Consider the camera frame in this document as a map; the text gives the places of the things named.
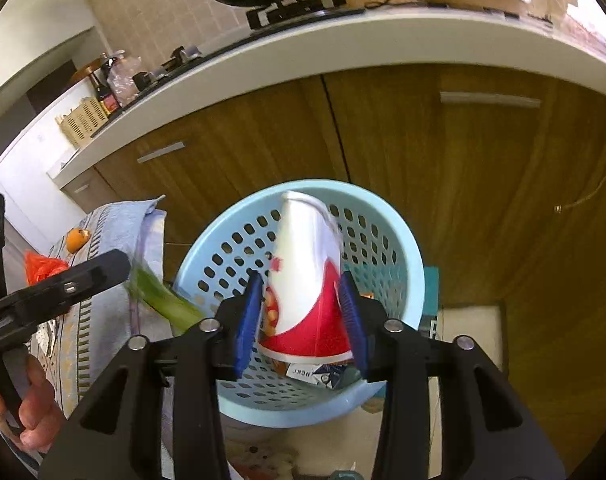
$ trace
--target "silver bolt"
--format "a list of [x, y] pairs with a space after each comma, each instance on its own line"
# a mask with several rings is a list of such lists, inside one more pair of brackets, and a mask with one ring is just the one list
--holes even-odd
[[64, 283], [63, 290], [66, 294], [74, 294], [77, 291], [77, 284], [75, 282]]
[[460, 335], [456, 338], [456, 344], [459, 346], [459, 348], [462, 348], [464, 350], [471, 350], [472, 348], [474, 348], [474, 340], [467, 335]]
[[398, 319], [388, 319], [383, 326], [388, 332], [403, 332], [403, 323]]
[[148, 344], [148, 340], [142, 335], [135, 335], [130, 337], [128, 341], [128, 347], [130, 350], [142, 350]]
[[199, 328], [203, 332], [216, 332], [220, 326], [221, 323], [219, 323], [213, 317], [206, 317], [202, 322], [199, 323]]

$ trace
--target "basket rim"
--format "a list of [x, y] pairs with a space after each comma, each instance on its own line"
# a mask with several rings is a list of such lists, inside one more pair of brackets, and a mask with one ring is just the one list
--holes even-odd
[[[406, 290], [409, 291], [406, 298], [405, 310], [401, 320], [414, 329], [418, 329], [423, 313], [423, 301], [425, 298], [425, 276], [423, 274], [423, 260], [418, 245], [409, 226], [394, 209], [385, 200], [377, 194], [348, 182], [325, 179], [293, 180], [276, 184], [265, 189], [259, 190], [245, 197], [234, 205], [230, 206], [216, 219], [214, 219], [203, 233], [196, 239], [190, 247], [181, 263], [179, 271], [174, 280], [174, 290], [181, 293], [179, 284], [187, 279], [188, 267], [192, 260], [199, 253], [200, 248], [206, 243], [206, 239], [218, 229], [230, 216], [234, 216], [251, 203], [262, 200], [266, 196], [272, 196], [276, 193], [283, 193], [288, 190], [313, 190], [330, 189], [337, 192], [345, 192], [356, 198], [369, 203], [376, 208], [382, 216], [389, 222], [390, 227], [395, 231], [399, 240], [399, 249], [403, 252], [405, 264], [407, 266]], [[347, 388], [343, 389], [324, 402], [302, 408], [292, 408], [291, 410], [266, 410], [263, 408], [253, 408], [237, 404], [232, 400], [219, 395], [219, 410], [224, 415], [230, 416], [247, 424], [255, 426], [264, 426], [267, 428], [293, 428], [296, 426], [309, 426], [318, 424], [351, 412], [354, 408], [373, 396], [385, 383], [366, 383], [365, 380], [357, 381]]]

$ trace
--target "red plastic bag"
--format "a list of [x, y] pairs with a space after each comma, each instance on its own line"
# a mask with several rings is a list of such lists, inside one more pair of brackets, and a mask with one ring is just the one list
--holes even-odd
[[30, 251], [26, 251], [26, 278], [28, 285], [34, 285], [45, 278], [68, 270], [67, 262], [58, 258], [48, 258]]

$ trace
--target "green vegetable stalk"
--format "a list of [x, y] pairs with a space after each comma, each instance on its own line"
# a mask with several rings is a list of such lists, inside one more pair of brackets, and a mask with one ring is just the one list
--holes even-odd
[[206, 317], [197, 306], [176, 296], [144, 262], [132, 261], [132, 272], [126, 287], [131, 297], [147, 303], [180, 333]]

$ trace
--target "blue laundry basket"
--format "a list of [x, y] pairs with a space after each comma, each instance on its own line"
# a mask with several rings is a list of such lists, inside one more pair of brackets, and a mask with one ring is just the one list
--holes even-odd
[[[411, 231], [394, 208], [374, 193], [334, 180], [279, 184], [230, 207], [190, 248], [174, 290], [214, 313], [223, 298], [241, 294], [249, 270], [267, 276], [281, 196], [287, 190], [308, 193], [327, 204], [343, 233], [343, 268], [352, 271], [361, 292], [374, 293], [390, 317], [417, 328], [425, 278]], [[381, 383], [358, 380], [332, 391], [281, 377], [255, 346], [237, 383], [219, 381], [219, 408], [247, 424], [294, 428], [348, 413], [380, 388]]]

